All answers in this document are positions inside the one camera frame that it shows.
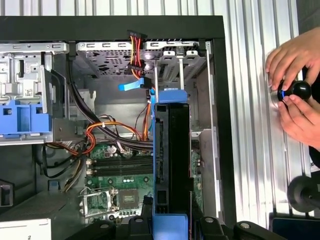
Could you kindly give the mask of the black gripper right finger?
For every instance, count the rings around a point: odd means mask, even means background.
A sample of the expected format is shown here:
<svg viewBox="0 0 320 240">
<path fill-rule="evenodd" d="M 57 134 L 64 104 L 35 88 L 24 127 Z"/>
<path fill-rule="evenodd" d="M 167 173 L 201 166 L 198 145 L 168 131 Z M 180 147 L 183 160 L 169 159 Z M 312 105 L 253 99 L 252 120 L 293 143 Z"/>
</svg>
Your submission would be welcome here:
<svg viewBox="0 0 320 240">
<path fill-rule="evenodd" d="M 193 240 L 283 240 L 284 237 L 253 222 L 240 221 L 233 227 L 212 216 L 205 216 L 195 199 L 191 202 Z"/>
</svg>

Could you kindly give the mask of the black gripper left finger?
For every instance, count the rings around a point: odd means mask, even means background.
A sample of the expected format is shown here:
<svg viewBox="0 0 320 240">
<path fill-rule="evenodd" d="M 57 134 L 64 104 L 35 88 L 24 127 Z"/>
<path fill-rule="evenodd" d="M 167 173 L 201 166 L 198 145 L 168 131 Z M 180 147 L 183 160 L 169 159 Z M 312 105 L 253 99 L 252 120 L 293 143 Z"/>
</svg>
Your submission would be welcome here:
<svg viewBox="0 0 320 240">
<path fill-rule="evenodd" d="M 142 213 L 117 226 L 108 220 L 98 220 L 69 236 L 68 240 L 151 240 L 153 198 L 145 196 Z"/>
</svg>

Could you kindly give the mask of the person's left hand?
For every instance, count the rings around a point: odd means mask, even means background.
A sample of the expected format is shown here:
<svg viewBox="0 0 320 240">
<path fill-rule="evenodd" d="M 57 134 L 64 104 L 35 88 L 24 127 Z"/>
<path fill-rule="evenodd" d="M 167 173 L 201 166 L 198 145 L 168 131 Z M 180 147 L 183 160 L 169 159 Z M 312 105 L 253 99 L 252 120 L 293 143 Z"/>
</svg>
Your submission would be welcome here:
<svg viewBox="0 0 320 240">
<path fill-rule="evenodd" d="M 278 103 L 280 124 L 293 139 L 320 149 L 320 104 L 312 97 L 304 101 L 296 95 Z"/>
</svg>

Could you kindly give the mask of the person's right hand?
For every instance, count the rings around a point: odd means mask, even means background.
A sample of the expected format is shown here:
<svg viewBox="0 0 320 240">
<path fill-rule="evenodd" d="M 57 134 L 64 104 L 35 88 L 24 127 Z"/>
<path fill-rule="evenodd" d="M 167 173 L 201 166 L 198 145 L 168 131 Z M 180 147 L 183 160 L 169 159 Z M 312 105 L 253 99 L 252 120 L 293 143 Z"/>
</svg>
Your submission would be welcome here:
<svg viewBox="0 0 320 240">
<path fill-rule="evenodd" d="M 267 57 L 265 70 L 272 90 L 287 90 L 298 73 L 307 68 L 305 81 L 312 85 L 320 73 L 320 28 L 315 27 L 274 49 Z"/>
</svg>

